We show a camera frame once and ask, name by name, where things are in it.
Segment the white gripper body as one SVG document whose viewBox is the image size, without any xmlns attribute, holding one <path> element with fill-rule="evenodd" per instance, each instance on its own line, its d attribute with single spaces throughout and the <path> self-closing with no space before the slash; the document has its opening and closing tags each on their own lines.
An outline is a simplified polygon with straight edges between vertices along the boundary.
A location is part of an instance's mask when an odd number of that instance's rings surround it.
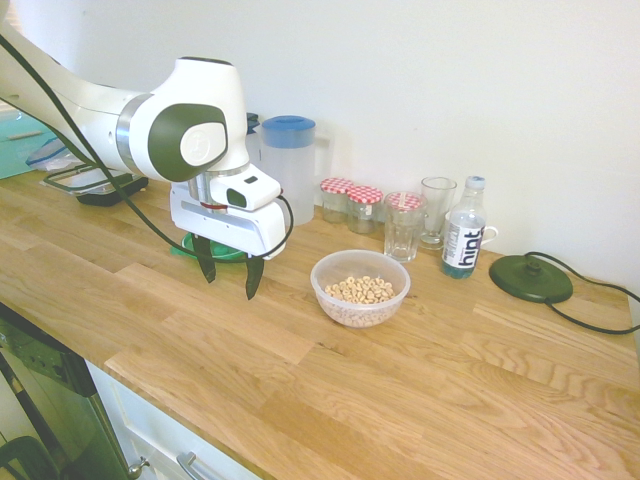
<svg viewBox="0 0 640 480">
<path fill-rule="evenodd" d="M 171 218 L 181 230 L 267 260 L 284 249 L 285 217 L 276 202 L 255 211 L 210 209 L 191 197 L 186 182 L 172 183 L 169 199 Z"/>
</svg>

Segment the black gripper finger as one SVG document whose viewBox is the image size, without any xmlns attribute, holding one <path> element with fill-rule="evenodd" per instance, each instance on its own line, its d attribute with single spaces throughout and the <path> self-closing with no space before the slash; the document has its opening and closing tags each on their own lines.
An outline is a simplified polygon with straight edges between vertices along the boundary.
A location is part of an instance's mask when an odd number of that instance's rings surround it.
<svg viewBox="0 0 640 480">
<path fill-rule="evenodd" d="M 245 265 L 247 269 L 245 292 L 247 299 L 251 300 L 256 295 L 263 276 L 264 259 L 259 256 L 253 256 L 246 260 Z"/>
<path fill-rule="evenodd" d="M 200 269 L 208 283 L 216 279 L 216 263 L 211 253 L 211 241 L 208 238 L 193 235 L 193 247 Z"/>
</svg>

